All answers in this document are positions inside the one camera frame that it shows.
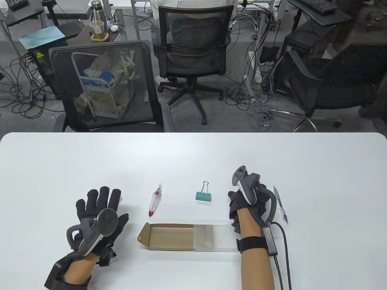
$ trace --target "green binder clip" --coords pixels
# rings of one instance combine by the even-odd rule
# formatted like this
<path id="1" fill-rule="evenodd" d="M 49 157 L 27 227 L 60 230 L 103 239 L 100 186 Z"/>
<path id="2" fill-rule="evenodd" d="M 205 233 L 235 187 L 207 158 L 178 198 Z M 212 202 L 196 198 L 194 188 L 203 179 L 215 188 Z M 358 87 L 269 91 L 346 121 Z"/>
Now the green binder clip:
<path id="1" fill-rule="evenodd" d="M 205 202 L 210 202 L 211 201 L 211 194 L 208 193 L 208 181 L 203 181 L 203 187 L 200 192 L 196 192 L 196 197 L 195 200 L 197 201 L 205 201 Z"/>

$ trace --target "hand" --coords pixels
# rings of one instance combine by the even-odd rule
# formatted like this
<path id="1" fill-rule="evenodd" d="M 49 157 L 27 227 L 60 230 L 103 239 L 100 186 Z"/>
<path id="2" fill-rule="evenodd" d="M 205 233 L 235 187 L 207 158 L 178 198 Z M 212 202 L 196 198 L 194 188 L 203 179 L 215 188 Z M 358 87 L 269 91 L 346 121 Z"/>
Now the hand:
<path id="1" fill-rule="evenodd" d="M 262 189 L 266 189 L 266 186 L 264 184 L 259 184 L 259 186 L 260 186 L 259 192 Z M 261 219 L 261 216 L 266 212 L 266 203 L 270 198 L 265 194 L 259 194 L 259 192 L 256 192 L 256 196 L 257 196 L 256 204 L 250 205 L 247 203 L 247 201 L 245 200 L 240 190 L 238 190 L 237 192 L 229 191 L 228 197 L 231 199 L 229 218 L 230 220 L 231 219 L 234 220 L 234 222 L 231 225 L 235 228 L 235 232 L 239 234 L 241 232 L 237 211 L 243 208 L 248 208 L 251 216 L 254 218 L 257 224 L 259 224 L 261 227 L 265 226 L 263 224 L 263 220 Z"/>
<path id="2" fill-rule="evenodd" d="M 117 211 L 118 204 L 120 202 L 121 191 L 119 189 L 112 190 L 108 205 L 109 191 L 110 190 L 107 186 L 103 186 L 99 190 L 98 196 L 98 191 L 96 189 L 92 189 L 87 193 L 87 203 L 85 203 L 83 199 L 78 200 L 75 206 L 77 208 L 79 221 L 84 218 L 96 218 L 98 214 L 107 207 Z M 128 220 L 129 215 L 127 213 L 120 216 L 118 218 L 118 225 L 116 230 L 110 236 L 103 237 L 91 252 L 100 257 L 106 256 L 110 252 L 110 248 L 113 246 L 114 241 L 122 232 L 123 227 L 128 222 Z M 83 235 L 80 231 L 74 237 L 76 247 L 73 248 L 73 250 L 78 250 L 82 239 Z"/>

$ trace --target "cardboard box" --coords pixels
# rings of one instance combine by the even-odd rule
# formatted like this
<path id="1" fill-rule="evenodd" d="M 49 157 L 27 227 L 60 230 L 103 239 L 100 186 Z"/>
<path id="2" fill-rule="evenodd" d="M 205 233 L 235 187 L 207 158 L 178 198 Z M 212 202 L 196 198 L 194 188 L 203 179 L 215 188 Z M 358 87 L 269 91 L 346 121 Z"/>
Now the cardboard box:
<path id="1" fill-rule="evenodd" d="M 237 252 L 236 238 L 231 225 L 146 223 L 137 240 L 148 250 Z"/>

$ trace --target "chair base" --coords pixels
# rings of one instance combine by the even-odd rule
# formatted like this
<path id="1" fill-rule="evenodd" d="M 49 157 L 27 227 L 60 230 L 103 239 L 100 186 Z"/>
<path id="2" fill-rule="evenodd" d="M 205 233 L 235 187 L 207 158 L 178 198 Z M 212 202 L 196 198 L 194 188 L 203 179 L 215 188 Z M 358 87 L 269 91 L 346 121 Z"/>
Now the chair base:
<path id="1" fill-rule="evenodd" d="M 202 115 L 202 125 L 207 125 L 207 117 L 205 116 L 204 109 L 200 104 L 199 98 L 197 97 L 195 92 L 198 90 L 203 92 L 220 93 L 219 100 L 220 101 L 223 100 L 222 89 L 212 88 L 206 85 L 200 85 L 197 83 L 197 78 L 188 78 L 186 83 L 160 82 L 160 86 L 157 88 L 157 91 L 162 92 L 164 90 L 164 87 L 174 87 L 179 89 L 176 95 L 173 96 L 173 98 L 168 101 L 168 105 L 172 105 L 174 102 L 176 102 L 185 94 L 191 95 L 192 99 L 194 100 L 196 106 L 200 111 L 200 114 Z"/>
<path id="2" fill-rule="evenodd" d="M 300 116 L 300 117 L 303 117 L 302 121 L 297 126 L 295 126 L 293 128 L 293 130 L 291 131 L 292 133 L 297 131 L 305 121 L 307 121 L 309 124 L 311 124 L 311 126 L 313 127 L 313 129 L 316 132 L 320 132 L 320 130 L 317 128 L 317 125 L 315 124 L 315 122 L 313 120 L 321 120 L 321 121 L 334 122 L 333 126 L 335 126 L 336 128 L 339 128 L 342 125 L 342 120 L 341 119 L 332 119 L 332 118 L 324 118 L 324 117 L 306 117 L 303 114 L 286 112 L 286 111 L 280 111 L 280 110 L 274 110 L 274 109 L 270 109 L 269 111 L 273 112 L 273 113 L 277 113 L 277 114 L 287 115 L 287 116 Z"/>

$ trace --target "white mouse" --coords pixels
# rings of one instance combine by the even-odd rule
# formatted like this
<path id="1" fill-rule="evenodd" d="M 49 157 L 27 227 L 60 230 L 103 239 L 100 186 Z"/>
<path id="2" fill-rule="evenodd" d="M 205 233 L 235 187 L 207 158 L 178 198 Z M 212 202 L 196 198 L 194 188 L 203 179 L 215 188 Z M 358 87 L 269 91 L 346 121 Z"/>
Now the white mouse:
<path id="1" fill-rule="evenodd" d="M 112 32 L 116 32 L 116 31 L 118 31 L 118 25 L 113 25 L 111 28 L 110 28 L 110 30 L 112 31 Z"/>

